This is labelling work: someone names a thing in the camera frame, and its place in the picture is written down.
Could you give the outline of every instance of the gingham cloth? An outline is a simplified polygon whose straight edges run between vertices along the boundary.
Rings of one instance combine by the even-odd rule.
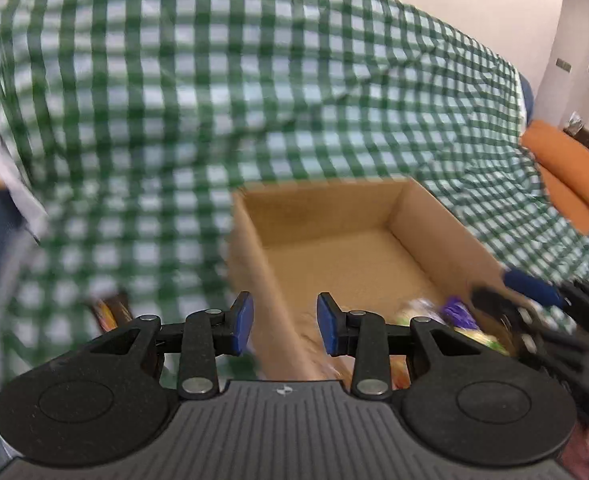
[[[413,176],[498,260],[589,278],[519,146],[519,92],[396,0],[0,0],[0,131],[51,220],[3,318],[5,377],[94,336],[96,292],[164,322],[229,305],[248,181]]]

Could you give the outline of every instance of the human hand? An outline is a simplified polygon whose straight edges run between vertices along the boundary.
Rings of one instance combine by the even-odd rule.
[[[563,450],[561,463],[578,480],[589,480],[589,428],[575,428]]]

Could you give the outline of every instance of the gray ribbed plate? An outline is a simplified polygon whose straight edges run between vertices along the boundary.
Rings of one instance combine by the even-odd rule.
[[[233,381],[185,402],[145,449],[84,470],[14,460],[0,480],[571,480],[553,461],[512,470],[450,462],[415,442],[391,407],[340,383]]]

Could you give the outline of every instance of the white cloth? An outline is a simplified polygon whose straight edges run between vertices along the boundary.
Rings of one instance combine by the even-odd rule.
[[[47,213],[39,200],[32,195],[21,179],[21,173],[12,160],[0,136],[0,180],[10,192],[19,212],[26,220],[27,229],[35,238],[43,236],[47,230]]]

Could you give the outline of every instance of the white logo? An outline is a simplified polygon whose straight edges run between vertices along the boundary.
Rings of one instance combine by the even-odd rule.
[[[290,386],[288,386],[287,384],[284,384],[282,387],[276,389],[276,393],[278,393],[279,395],[282,395],[284,397],[286,395],[291,394],[293,391],[294,390]]]

